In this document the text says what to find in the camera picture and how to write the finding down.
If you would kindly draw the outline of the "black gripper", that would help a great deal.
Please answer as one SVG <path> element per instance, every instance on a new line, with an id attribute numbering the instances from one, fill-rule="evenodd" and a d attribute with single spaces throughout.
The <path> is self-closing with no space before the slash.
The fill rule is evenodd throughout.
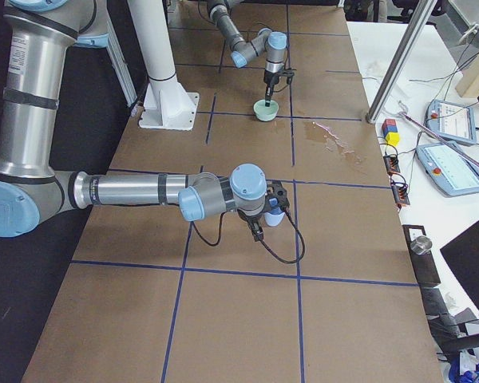
<path id="1" fill-rule="evenodd" d="M 278 72 L 270 72 L 268 70 L 264 71 L 263 81 L 266 84 L 266 91 L 264 94 L 264 105 L 266 107 L 271 106 L 271 99 L 274 93 L 274 87 L 280 82 L 281 77 L 285 77 L 287 85 L 292 83 L 295 71 L 292 68 L 285 69 L 282 68 Z"/>
<path id="2" fill-rule="evenodd" d="M 248 223 L 255 242 L 263 240 L 263 228 L 260 226 L 260 223 L 265 223 L 263 214 L 275 207 L 280 207 L 284 211 L 285 217 L 290 213 L 287 190 L 279 180 L 274 180 L 267 184 L 264 205 L 258 214 L 246 215 L 245 211 L 239 210 L 239 217 Z"/>

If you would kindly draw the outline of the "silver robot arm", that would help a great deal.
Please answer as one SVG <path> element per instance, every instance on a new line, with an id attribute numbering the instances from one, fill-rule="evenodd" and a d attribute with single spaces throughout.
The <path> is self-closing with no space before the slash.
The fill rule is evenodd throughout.
<path id="1" fill-rule="evenodd" d="M 281 77 L 287 78 L 287 84 L 292 82 L 294 71 L 286 67 L 287 35 L 273 31 L 268 27 L 259 30 L 256 37 L 247 41 L 236 28 L 230 17 L 230 10 L 241 1 L 206 1 L 210 20 L 224 36 L 231 50 L 231 58 L 237 68 L 243 68 L 253 59 L 266 54 L 263 82 L 266 84 L 264 105 L 269 107 L 275 92 L 275 86 Z"/>
<path id="2" fill-rule="evenodd" d="M 199 93 L 188 93 L 178 81 L 162 1 L 127 1 L 147 69 L 148 87 L 141 127 L 189 131 L 195 123 Z M 235 66 L 267 54 L 266 92 L 255 107 L 274 110 L 259 120 L 272 120 L 278 107 L 272 95 L 285 67 L 287 35 L 261 29 L 244 40 L 230 17 L 242 1 L 206 1 L 208 16 L 224 36 Z M 67 49 L 108 45 L 107 1 L 5 1 L 4 18 L 12 27 L 10 59 L 3 90 L 0 135 L 0 237 L 15 237 L 40 223 L 88 206 L 179 206 L 189 222 L 236 211 L 255 239 L 262 242 L 261 221 L 276 226 L 289 219 L 286 190 L 267 183 L 254 164 L 241 164 L 232 174 L 216 176 L 134 174 L 89 175 L 55 172 L 49 165 Z"/>

